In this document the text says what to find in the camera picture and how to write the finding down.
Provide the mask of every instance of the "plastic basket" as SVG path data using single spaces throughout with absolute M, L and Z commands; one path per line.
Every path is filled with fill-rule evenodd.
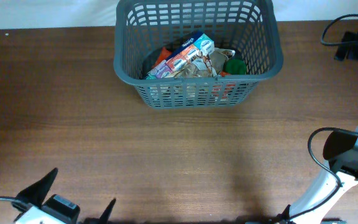
M 142 80 L 154 64 L 146 60 L 150 54 L 178 48 L 196 30 L 215 47 L 236 50 L 250 75 Z M 271 0 L 121 0 L 117 6 L 114 69 L 153 108 L 236 105 L 282 65 Z

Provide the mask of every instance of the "cable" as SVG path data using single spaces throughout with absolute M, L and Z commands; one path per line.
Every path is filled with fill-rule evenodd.
M 19 203 L 19 204 L 27 206 L 27 204 L 24 201 L 19 200 L 19 199 L 15 198 L 15 197 L 0 196 L 0 201 L 14 202 L 14 203 Z
M 354 132 L 354 131 L 348 131 L 345 129 L 341 129 L 341 128 L 319 128 L 316 131 L 313 131 L 310 134 L 309 140 L 308 140 L 308 150 L 309 150 L 309 154 L 310 157 L 312 158 L 312 160 L 317 163 L 317 165 L 319 165 L 321 168 L 323 168 L 325 171 L 329 172 L 331 175 L 333 175 L 336 179 L 337 185 L 335 187 L 335 189 L 322 201 L 320 202 L 318 205 L 314 206 L 313 208 L 307 209 L 303 212 L 300 212 L 296 215 L 291 216 L 290 218 L 288 218 L 288 220 L 292 220 L 296 217 L 299 217 L 301 215 L 304 215 L 308 212 L 311 212 L 313 210 L 316 210 L 317 208 L 321 207 L 322 205 L 324 205 L 327 201 L 329 201 L 335 194 L 336 192 L 338 192 L 338 190 L 343 186 L 342 185 L 342 181 L 341 179 L 338 177 L 338 175 L 336 175 L 333 171 L 331 171 L 328 167 L 324 166 L 319 160 L 317 160 L 317 158 L 314 156 L 313 151 L 311 150 L 311 141 L 313 140 L 314 136 L 322 131 L 336 131 L 339 133 L 343 133 L 343 134 L 350 134 L 353 136 L 357 136 L 358 137 L 358 133 Z
M 328 24 L 328 26 L 326 27 L 326 29 L 324 30 L 323 34 L 321 35 L 321 44 L 328 46 L 328 47 L 335 47 L 335 46 L 349 46 L 349 45 L 357 45 L 358 46 L 358 41 L 348 41 L 348 42 L 338 42 L 338 43 L 327 43 L 324 41 L 324 36 L 326 35 L 328 29 L 334 25 L 334 23 L 336 23 L 337 21 L 340 21 L 343 18 L 348 18 L 348 17 L 358 17 L 358 14 L 348 14 L 348 15 L 344 15 L 341 17 L 336 18 L 335 20 L 333 20 L 331 23 Z

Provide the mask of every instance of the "white wall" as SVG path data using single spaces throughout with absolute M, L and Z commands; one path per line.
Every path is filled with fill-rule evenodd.
M 119 0 L 0 0 L 0 29 L 113 26 Z M 358 13 L 358 0 L 273 0 L 278 21 Z

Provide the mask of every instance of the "black cable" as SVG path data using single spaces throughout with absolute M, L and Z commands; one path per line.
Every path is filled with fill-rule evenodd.
M 328 29 L 334 25 L 334 23 L 336 23 L 337 21 L 340 21 L 343 18 L 348 18 L 348 17 L 358 17 L 358 14 L 348 14 L 348 15 L 344 15 L 341 17 L 336 18 L 335 20 L 333 20 L 331 23 L 328 24 L 328 26 L 326 27 L 326 29 L 324 30 L 323 34 L 321 35 L 321 44 L 323 44 L 324 46 L 328 46 L 328 47 L 334 47 L 334 46 L 350 46 L 350 45 L 357 45 L 358 46 L 358 41 L 348 41 L 348 42 L 338 42 L 338 43 L 327 43 L 324 41 L 324 36 L 326 35 Z
M 19 200 L 19 199 L 15 198 L 15 197 L 0 196 L 0 201 L 14 202 L 14 203 L 19 203 L 19 204 L 27 206 L 27 204 L 24 201 Z
M 296 217 L 299 217 L 301 215 L 304 215 L 308 212 L 311 212 L 313 210 L 316 210 L 317 208 L 321 207 L 322 205 L 324 205 L 327 201 L 329 201 L 335 194 L 336 192 L 338 192 L 338 190 L 343 186 L 342 185 L 342 182 L 341 182 L 341 179 L 338 177 L 338 175 L 336 175 L 333 171 L 331 171 L 328 167 L 324 166 L 319 160 L 317 160 L 317 158 L 314 156 L 313 154 L 313 151 L 311 150 L 311 141 L 313 140 L 313 137 L 322 132 L 322 131 L 336 131 L 336 132 L 339 132 L 339 133 L 343 133 L 343 134 L 350 134 L 350 135 L 353 135 L 353 136 L 357 136 L 358 137 L 358 133 L 357 132 L 354 132 L 354 131 L 348 131 L 348 130 L 345 130 L 345 129 L 341 129 L 341 128 L 319 128 L 317 129 L 316 131 L 313 131 L 311 134 L 310 134 L 310 137 L 309 137 L 309 140 L 308 140 L 308 150 L 309 150 L 309 154 L 312 158 L 312 160 L 317 163 L 317 165 L 319 165 L 321 168 L 323 168 L 325 171 L 329 172 L 331 175 L 333 175 L 336 179 L 336 182 L 337 182 L 337 185 L 335 187 L 335 189 L 322 201 L 320 202 L 318 205 L 314 206 L 313 208 L 310 208 L 310 209 L 307 209 L 303 212 L 300 212 L 296 215 L 293 215 L 291 216 L 290 218 L 288 218 L 288 220 L 292 220 Z

